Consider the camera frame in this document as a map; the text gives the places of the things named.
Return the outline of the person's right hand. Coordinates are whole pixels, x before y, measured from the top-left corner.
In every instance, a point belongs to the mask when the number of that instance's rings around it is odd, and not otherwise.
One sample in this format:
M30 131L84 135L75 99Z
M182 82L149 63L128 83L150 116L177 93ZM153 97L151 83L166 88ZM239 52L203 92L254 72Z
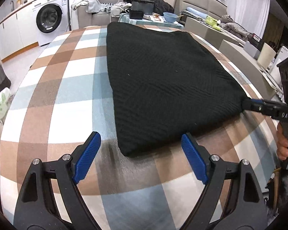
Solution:
M280 160L286 160L288 158L288 139L284 136L284 131L281 122L277 125L277 156Z

